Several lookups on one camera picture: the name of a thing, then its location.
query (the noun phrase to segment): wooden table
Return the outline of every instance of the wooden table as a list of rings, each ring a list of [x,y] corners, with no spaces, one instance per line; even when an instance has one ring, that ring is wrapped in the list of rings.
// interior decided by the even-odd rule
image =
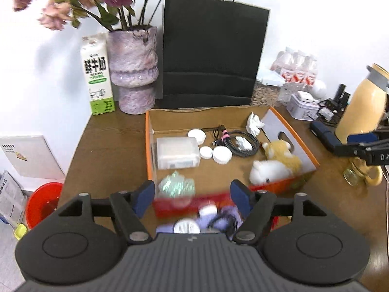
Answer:
[[[304,191],[366,237],[371,256],[361,282],[371,291],[388,292],[386,183],[371,188],[351,187],[342,175],[348,160],[329,153],[309,131],[309,122],[293,119],[283,107],[278,111],[321,165]],[[146,179],[145,115],[130,116],[117,108],[116,112],[92,116],[89,120],[71,162],[59,205],[80,192],[105,198],[116,191],[134,190]],[[98,218],[96,222],[112,229],[110,219]],[[152,207],[142,222],[152,234],[160,224]]]

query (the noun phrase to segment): purple marble vase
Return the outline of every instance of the purple marble vase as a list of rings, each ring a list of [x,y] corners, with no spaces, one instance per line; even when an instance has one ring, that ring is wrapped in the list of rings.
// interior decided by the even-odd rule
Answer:
[[[156,46],[156,27],[108,34],[111,81],[121,87],[119,107],[125,113],[142,114],[154,106],[151,83],[158,77]]]

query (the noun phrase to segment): yellow object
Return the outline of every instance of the yellow object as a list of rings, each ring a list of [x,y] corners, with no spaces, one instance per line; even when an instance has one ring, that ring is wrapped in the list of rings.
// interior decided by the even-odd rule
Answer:
[[[277,160],[292,171],[293,175],[298,174],[301,169],[302,162],[300,158],[292,155],[290,152],[290,144],[284,140],[274,140],[272,142],[263,143],[263,149],[268,160]]]
[[[375,130],[385,110],[387,94],[386,87],[383,88],[385,79],[389,80],[389,72],[377,64],[368,69],[370,74],[358,85],[336,128],[335,135],[343,144],[347,144],[347,137],[351,134]]]
[[[24,224],[19,224],[14,231],[14,236],[17,240],[20,240],[27,233],[27,227]]]
[[[381,166],[367,166],[366,161],[360,158],[352,158],[350,166],[343,172],[346,181],[356,186],[364,180],[367,185],[377,186],[381,183],[384,174]]]

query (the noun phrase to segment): red basket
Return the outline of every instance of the red basket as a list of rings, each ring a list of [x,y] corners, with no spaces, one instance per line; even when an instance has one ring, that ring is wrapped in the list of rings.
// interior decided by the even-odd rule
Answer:
[[[57,208],[62,186],[63,184],[59,182],[49,182],[39,187],[30,196],[26,206],[26,220],[30,229]]]

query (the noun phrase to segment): coiled cable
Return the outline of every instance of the coiled cable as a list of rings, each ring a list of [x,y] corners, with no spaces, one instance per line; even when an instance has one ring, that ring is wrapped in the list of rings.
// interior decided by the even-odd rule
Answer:
[[[212,143],[213,146],[226,146],[233,155],[238,157],[249,157],[254,156],[260,147],[260,143],[256,137],[250,133],[244,131],[231,131],[228,132],[224,125],[220,125],[217,128],[203,128],[203,131],[213,131],[213,137],[215,141]],[[242,136],[251,144],[252,150],[240,150],[238,145],[234,143],[235,137]]]

